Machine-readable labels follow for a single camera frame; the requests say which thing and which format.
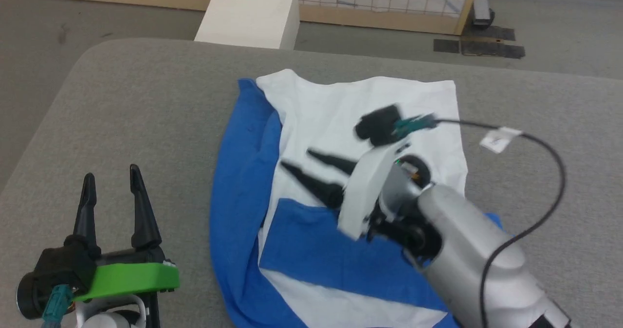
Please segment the gray tabletop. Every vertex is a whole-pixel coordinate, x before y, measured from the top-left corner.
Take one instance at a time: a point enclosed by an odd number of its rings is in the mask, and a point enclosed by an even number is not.
[[[71,232],[85,173],[96,178],[102,250],[129,248],[128,166],[136,163],[165,254],[181,274],[180,290],[161,295],[163,327],[231,327],[209,260],[212,174],[236,80],[284,68],[323,84],[377,75],[452,79],[461,118],[550,142],[567,162],[569,185],[558,213],[522,242],[532,271],[583,326],[621,325],[622,81],[134,39],[106,42],[82,56],[0,195],[2,326],[40,325],[18,315],[15,287],[43,248],[60,246]],[[478,146],[484,132],[462,132],[467,197],[501,215],[508,231],[523,230],[554,197],[554,163],[529,142],[514,141],[494,155]]]

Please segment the white block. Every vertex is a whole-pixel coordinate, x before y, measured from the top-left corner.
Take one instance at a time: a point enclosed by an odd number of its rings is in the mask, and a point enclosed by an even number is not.
[[[294,49],[298,0],[210,0],[196,41]]]

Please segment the wooden frame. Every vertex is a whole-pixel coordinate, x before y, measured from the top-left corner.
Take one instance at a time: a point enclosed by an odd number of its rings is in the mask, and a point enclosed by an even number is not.
[[[97,0],[142,6],[169,7],[205,11],[210,0]],[[300,6],[302,21],[322,22],[380,29],[420,31],[446,35],[461,35],[474,0],[465,0],[465,6],[459,18],[435,15],[417,15],[408,13],[377,13],[359,9],[338,7]]]

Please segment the white tag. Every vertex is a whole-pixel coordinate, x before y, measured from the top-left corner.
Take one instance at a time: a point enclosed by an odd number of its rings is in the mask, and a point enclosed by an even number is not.
[[[497,130],[487,132],[485,138],[480,141],[480,145],[491,150],[493,153],[499,154],[503,152],[510,141],[521,135],[522,132],[509,127],[500,127]]]

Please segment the teal cable connector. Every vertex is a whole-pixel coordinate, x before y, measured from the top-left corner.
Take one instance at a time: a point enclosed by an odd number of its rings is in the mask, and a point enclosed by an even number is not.
[[[45,305],[43,312],[43,325],[41,328],[60,328],[67,308],[73,300],[72,289],[67,284],[59,284],[55,286],[50,294],[50,299]]]
[[[435,128],[437,124],[438,121],[434,114],[418,115],[409,119],[398,120],[394,124],[394,136],[403,139],[412,132],[425,128]]]

